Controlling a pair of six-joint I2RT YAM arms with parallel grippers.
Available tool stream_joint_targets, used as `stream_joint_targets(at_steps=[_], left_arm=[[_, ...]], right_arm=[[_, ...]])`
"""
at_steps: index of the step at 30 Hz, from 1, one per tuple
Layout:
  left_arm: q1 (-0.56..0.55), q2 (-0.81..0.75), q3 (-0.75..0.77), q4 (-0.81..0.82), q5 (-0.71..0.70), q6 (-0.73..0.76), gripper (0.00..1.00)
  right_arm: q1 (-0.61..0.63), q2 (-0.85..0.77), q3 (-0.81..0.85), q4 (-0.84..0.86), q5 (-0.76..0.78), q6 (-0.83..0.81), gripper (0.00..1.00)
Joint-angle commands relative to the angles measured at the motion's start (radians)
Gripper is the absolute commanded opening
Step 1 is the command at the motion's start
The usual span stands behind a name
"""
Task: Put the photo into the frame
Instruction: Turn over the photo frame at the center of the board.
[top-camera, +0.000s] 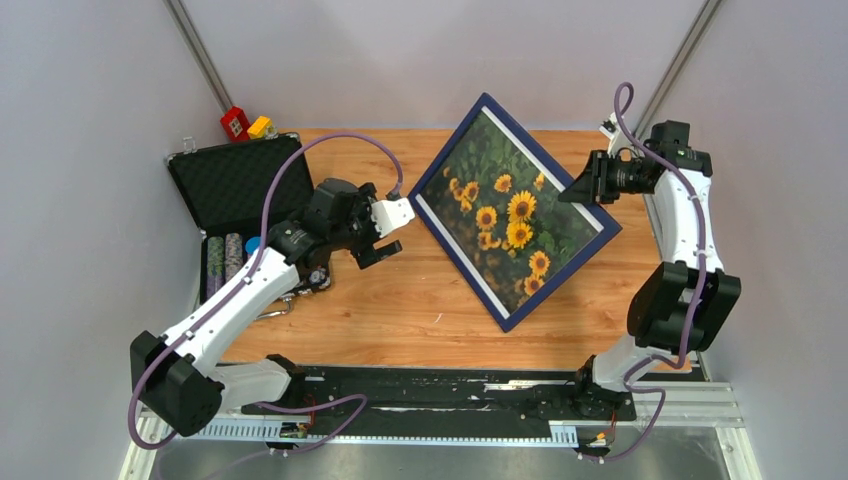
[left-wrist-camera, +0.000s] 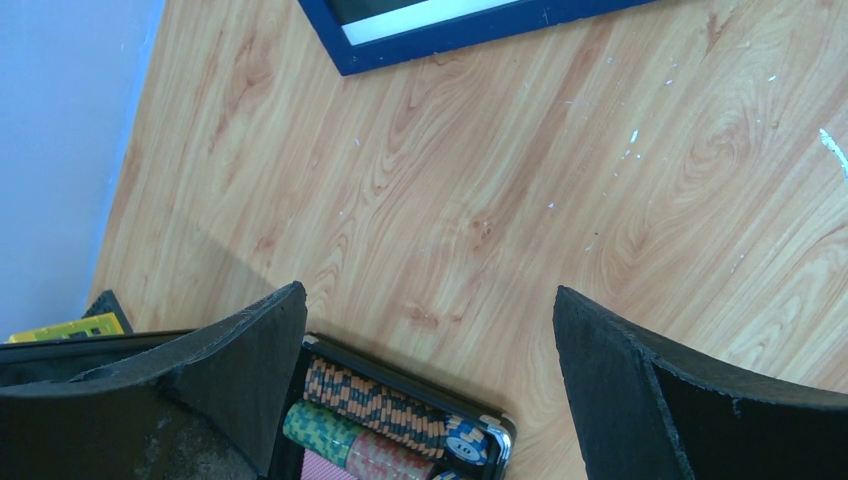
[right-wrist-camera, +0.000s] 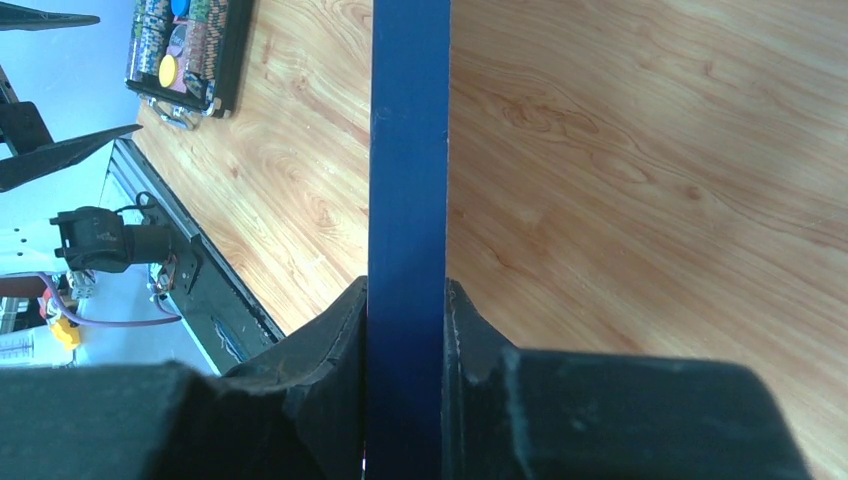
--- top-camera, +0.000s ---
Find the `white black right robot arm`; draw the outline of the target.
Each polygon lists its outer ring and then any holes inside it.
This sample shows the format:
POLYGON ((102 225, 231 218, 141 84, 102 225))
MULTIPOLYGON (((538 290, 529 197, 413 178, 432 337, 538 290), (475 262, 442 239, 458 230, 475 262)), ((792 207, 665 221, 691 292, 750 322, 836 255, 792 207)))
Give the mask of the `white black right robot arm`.
POLYGON ((590 152, 559 199, 599 205, 623 194, 642 195, 661 262, 630 303, 626 334, 578 370, 571 403, 589 418, 622 406, 628 383, 661 360, 707 350, 741 294, 740 279, 725 271, 713 240, 712 161, 689 146, 689 125, 654 125, 643 149, 627 142, 614 118, 600 130, 609 139, 607 149, 590 152))

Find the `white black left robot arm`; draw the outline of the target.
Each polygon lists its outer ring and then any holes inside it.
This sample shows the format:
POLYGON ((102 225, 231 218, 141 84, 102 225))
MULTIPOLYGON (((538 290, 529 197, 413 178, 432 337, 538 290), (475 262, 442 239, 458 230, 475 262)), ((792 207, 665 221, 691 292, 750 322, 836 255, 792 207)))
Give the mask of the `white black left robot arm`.
POLYGON ((376 244, 414 217, 408 199, 391 193, 379 200, 371 183, 323 181, 302 213, 271 227, 245 266, 195 312, 159 336, 144 331, 131 342, 131 403, 143 403, 182 437, 245 405, 271 402, 283 413, 298 411, 307 389, 291 361, 270 355, 222 366, 222 355, 333 252, 349 251, 361 269, 400 252, 397 241, 376 244))

